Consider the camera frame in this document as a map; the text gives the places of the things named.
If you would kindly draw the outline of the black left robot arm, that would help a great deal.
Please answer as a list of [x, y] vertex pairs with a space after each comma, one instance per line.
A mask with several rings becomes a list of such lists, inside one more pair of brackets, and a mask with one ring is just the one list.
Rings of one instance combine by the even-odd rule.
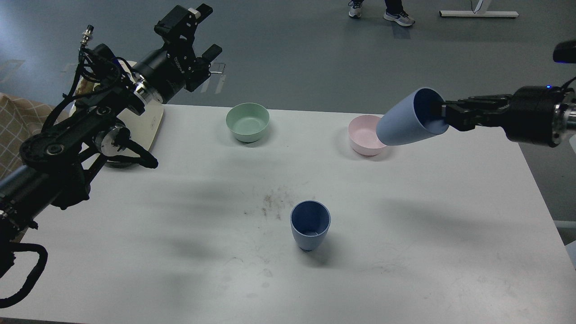
[[105, 45], [88, 48], [94, 27], [84, 31], [73, 86], [50, 113], [41, 132], [20, 146], [23, 166], [1, 181], [1, 252], [40, 252], [17, 243], [19, 234], [37, 228], [35, 217], [48, 205], [66, 209], [89, 197], [90, 183], [108, 161], [156, 168], [157, 159], [129, 137], [118, 115], [142, 115], [150, 101], [166, 104], [179, 91], [193, 92], [211, 76], [218, 45], [202, 55], [193, 44], [197, 27], [213, 8], [177, 5], [154, 27], [163, 40], [127, 70]]

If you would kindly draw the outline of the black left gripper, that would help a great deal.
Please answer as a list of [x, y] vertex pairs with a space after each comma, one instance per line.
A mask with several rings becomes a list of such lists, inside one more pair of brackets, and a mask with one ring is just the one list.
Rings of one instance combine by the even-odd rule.
[[164, 44], [138, 62], [134, 70], [162, 104], [181, 90], [193, 92], [211, 76], [210, 66], [222, 47], [213, 44], [198, 57], [193, 44], [198, 25], [212, 13], [207, 4], [197, 8], [177, 5], [154, 26]]

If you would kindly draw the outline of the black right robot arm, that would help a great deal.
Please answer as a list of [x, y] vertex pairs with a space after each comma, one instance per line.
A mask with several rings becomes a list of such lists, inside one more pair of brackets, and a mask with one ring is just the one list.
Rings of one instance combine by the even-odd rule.
[[437, 102], [430, 110], [458, 131], [500, 127], [510, 141], [555, 148], [576, 129], [575, 90], [570, 84], [524, 86], [514, 94]]

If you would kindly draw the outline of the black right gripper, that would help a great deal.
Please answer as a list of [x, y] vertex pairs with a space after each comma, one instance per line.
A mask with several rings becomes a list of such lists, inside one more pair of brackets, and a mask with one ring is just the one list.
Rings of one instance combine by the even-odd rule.
[[458, 131], [477, 126], [502, 127], [513, 142], [555, 148], [560, 144], [560, 105], [568, 103], [561, 87], [525, 86], [512, 94], [472, 96], [440, 103], [440, 116]]

